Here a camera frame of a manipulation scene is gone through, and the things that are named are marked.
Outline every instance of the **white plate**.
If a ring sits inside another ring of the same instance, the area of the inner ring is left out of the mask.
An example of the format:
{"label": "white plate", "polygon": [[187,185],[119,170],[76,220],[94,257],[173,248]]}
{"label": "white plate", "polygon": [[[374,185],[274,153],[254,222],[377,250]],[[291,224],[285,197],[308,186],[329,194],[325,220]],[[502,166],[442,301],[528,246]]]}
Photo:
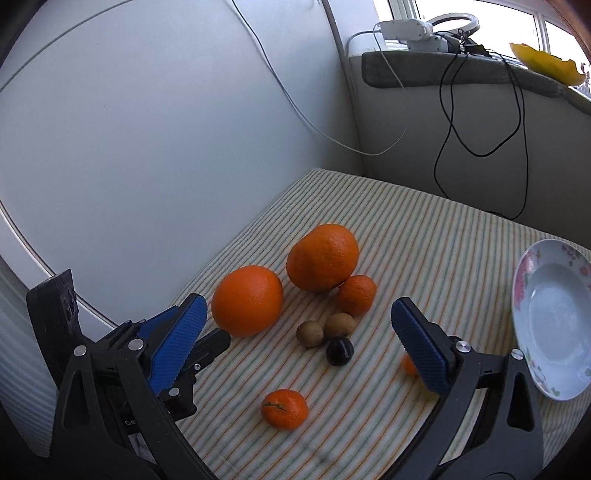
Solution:
{"label": "white plate", "polygon": [[591,382],[591,264],[559,240],[521,257],[512,288],[513,325],[536,386],[570,400]]}

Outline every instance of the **tangerine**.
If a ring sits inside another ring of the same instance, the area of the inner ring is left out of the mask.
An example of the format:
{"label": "tangerine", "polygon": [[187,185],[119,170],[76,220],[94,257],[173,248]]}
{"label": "tangerine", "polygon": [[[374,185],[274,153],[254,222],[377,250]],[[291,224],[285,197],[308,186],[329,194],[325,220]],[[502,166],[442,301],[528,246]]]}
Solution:
{"label": "tangerine", "polygon": [[308,418],[308,412],[306,399],[287,388],[269,393],[261,405],[263,418],[280,430],[295,430]]}
{"label": "tangerine", "polygon": [[340,286],[336,303],[343,312],[359,316],[369,312],[378,288],[374,281],[365,275],[347,278]]}

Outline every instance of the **small kiwi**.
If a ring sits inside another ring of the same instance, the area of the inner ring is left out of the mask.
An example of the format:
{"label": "small kiwi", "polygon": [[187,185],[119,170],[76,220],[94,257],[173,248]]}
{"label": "small kiwi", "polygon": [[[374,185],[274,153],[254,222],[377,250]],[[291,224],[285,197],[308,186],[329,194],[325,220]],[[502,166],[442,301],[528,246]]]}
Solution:
{"label": "small kiwi", "polygon": [[320,346],[324,342],[324,330],[318,322],[304,322],[295,332],[298,341],[306,348]]}
{"label": "small kiwi", "polygon": [[355,331],[357,322],[348,313],[335,313],[326,319],[324,332],[328,338],[348,337]]}

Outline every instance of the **striped tablecloth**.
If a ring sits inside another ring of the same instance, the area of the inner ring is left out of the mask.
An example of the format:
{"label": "striped tablecloth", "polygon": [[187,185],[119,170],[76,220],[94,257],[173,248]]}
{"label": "striped tablecloth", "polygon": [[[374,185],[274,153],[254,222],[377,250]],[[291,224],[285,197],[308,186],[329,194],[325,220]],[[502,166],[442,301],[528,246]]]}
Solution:
{"label": "striped tablecloth", "polygon": [[[305,350],[296,328],[336,311],[333,294],[310,294],[290,283],[292,245],[321,223],[339,223],[357,238],[355,273],[378,285],[372,310],[351,341],[355,356],[330,367],[323,349]],[[404,450],[434,406],[420,380],[401,369],[404,349],[389,320],[392,302],[411,297],[448,335],[478,351],[505,354],[516,346],[511,325],[512,276],[522,252],[551,235],[474,208],[382,181],[313,170],[269,205],[179,294],[208,301],[221,278],[243,265],[275,271],[284,310],[268,331],[234,339],[197,376],[197,413],[179,422],[185,437],[220,479],[372,479]],[[587,249],[578,247],[591,258]],[[211,316],[204,333],[215,328]],[[310,416],[279,432],[259,413],[265,394],[301,392]],[[538,398],[546,463],[560,450],[591,401],[587,389],[559,403]],[[482,396],[477,395],[446,459],[461,452]]]}

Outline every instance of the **yellow bowl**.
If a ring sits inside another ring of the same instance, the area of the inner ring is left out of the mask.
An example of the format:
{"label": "yellow bowl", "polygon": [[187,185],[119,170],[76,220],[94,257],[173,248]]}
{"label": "yellow bowl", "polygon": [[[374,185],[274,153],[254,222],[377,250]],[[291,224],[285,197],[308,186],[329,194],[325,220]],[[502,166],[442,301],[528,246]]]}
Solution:
{"label": "yellow bowl", "polygon": [[509,45],[517,59],[536,73],[572,87],[581,85],[585,81],[585,75],[577,71],[577,65],[573,60],[564,61],[524,43]]}

